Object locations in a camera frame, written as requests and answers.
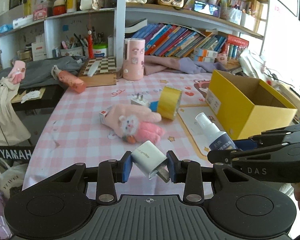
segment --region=white tote bag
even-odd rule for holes
[[[0,191],[2,191],[4,196],[9,199],[10,196],[22,190],[28,164],[10,167],[4,159],[0,158],[0,161],[7,167],[5,172],[0,172]]]

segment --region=pink cylinder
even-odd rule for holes
[[[140,80],[143,78],[145,60],[145,40],[124,39],[123,78]]]

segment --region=charger plug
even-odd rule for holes
[[[132,161],[149,178],[158,175],[165,183],[169,182],[170,175],[165,169],[168,158],[150,141],[146,141],[135,149]]]
[[[149,107],[149,101],[143,98],[143,95],[137,94],[131,99],[132,105]]]

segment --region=metal screw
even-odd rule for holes
[[[103,194],[99,197],[99,200],[102,202],[110,202],[114,200],[114,196],[110,194]]]
[[[186,196],[186,199],[191,202],[198,202],[198,201],[202,200],[202,197],[198,194],[190,194],[190,195]]]

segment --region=yellow tape roll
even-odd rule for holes
[[[157,113],[164,118],[174,120],[180,106],[181,96],[181,90],[165,86],[158,102]]]

